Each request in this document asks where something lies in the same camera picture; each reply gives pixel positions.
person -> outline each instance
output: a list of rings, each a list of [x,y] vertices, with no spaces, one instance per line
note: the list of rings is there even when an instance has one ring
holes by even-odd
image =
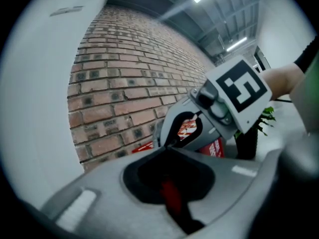
[[[289,94],[298,82],[305,78],[304,73],[315,58],[318,50],[319,39],[316,36],[294,63],[260,73],[273,93],[272,100]]]

red sign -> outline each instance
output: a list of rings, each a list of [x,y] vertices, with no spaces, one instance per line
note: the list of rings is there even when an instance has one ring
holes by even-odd
[[[196,131],[196,128],[197,126],[196,126],[195,118],[193,118],[192,120],[188,119],[183,122],[177,134],[181,140],[184,140],[185,138],[190,136],[192,133],[194,133]],[[142,145],[141,147],[138,147],[132,150],[132,153],[136,153],[136,152],[140,152],[140,151],[144,151],[148,149],[153,149],[152,141]],[[208,156],[221,157],[221,158],[224,157],[223,147],[222,147],[220,138],[210,143],[209,145],[199,149],[198,151]]]

brick wall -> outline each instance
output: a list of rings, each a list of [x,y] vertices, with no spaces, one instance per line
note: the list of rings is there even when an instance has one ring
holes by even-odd
[[[78,48],[68,88],[72,137],[85,170],[150,141],[155,122],[213,67],[154,18],[105,7]]]

ceiling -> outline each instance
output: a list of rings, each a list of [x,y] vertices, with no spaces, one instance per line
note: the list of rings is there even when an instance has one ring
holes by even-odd
[[[157,17],[184,34],[216,64],[242,54],[254,65],[259,0],[108,0]],[[236,41],[248,40],[231,52]]]

white wall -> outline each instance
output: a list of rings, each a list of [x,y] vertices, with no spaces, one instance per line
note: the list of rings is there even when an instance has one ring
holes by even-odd
[[[77,47],[106,0],[33,0],[4,50],[0,153],[17,195],[36,208],[83,173],[68,122],[67,86]],[[80,12],[49,17],[59,8]]]
[[[257,42],[271,68],[294,62],[316,32],[294,0],[261,0]]]

